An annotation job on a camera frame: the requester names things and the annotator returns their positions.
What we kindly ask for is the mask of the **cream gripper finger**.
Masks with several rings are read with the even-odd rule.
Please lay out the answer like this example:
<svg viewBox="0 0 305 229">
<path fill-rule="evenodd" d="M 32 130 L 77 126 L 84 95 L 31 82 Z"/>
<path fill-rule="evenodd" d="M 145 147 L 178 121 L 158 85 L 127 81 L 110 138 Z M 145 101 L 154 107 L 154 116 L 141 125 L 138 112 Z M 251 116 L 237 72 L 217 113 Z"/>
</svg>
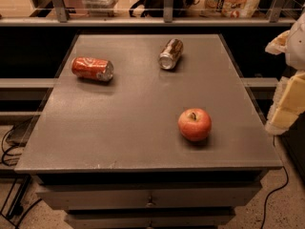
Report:
<svg viewBox="0 0 305 229">
<path fill-rule="evenodd" d="M 265 48 L 265 52 L 279 55 L 286 51 L 286 42 L 290 31 L 284 31 L 274 38 Z"/>
<path fill-rule="evenodd" d="M 290 78 L 282 76 L 277 83 L 265 130 L 270 135 L 282 135 L 305 112 L 305 73 Z"/>
</svg>

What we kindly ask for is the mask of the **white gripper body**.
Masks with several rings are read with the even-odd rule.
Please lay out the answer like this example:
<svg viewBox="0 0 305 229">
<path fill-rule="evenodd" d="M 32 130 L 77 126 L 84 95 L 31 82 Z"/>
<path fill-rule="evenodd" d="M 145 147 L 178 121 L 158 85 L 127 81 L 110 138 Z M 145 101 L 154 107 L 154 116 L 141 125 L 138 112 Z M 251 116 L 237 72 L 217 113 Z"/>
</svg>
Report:
<svg viewBox="0 0 305 229">
<path fill-rule="evenodd" d="M 305 13 L 292 25 L 286 41 L 286 64 L 298 71 L 305 70 Z"/>
</svg>

